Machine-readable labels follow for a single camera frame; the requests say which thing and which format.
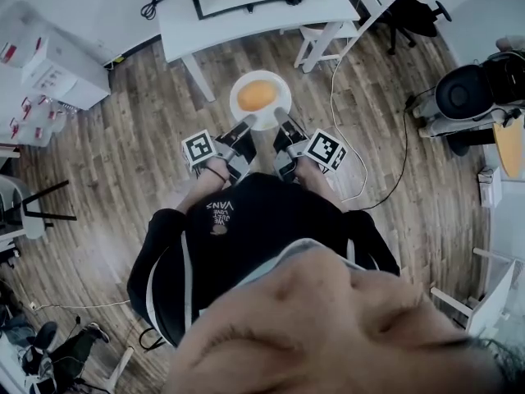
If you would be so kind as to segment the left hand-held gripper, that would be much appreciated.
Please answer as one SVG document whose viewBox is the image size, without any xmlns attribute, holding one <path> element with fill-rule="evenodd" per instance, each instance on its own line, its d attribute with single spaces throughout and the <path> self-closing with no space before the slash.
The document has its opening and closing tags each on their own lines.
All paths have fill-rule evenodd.
<svg viewBox="0 0 525 394">
<path fill-rule="evenodd" d="M 257 154 L 251 135 L 257 120 L 251 113 L 218 137 L 212 138 L 208 130 L 203 130 L 183 140 L 181 146 L 189 170 L 199 176 L 210 158 L 219 158 L 230 173 L 228 181 L 232 185 L 242 181 L 249 174 L 250 163 Z"/>
</svg>

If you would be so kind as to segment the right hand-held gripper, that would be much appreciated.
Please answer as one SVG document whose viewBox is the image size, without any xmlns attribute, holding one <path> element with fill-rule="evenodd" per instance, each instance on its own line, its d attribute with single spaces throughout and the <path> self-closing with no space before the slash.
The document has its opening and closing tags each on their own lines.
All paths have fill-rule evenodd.
<svg viewBox="0 0 525 394">
<path fill-rule="evenodd" d="M 321 129 L 308 137 L 284 108 L 275 108 L 274 117 L 279 131 L 273 144 L 276 151 L 273 167 L 280 179 L 293 181 L 298 159 L 303 157 L 313 160 L 323 173 L 339 169 L 347 155 L 347 148 L 339 140 Z"/>
</svg>

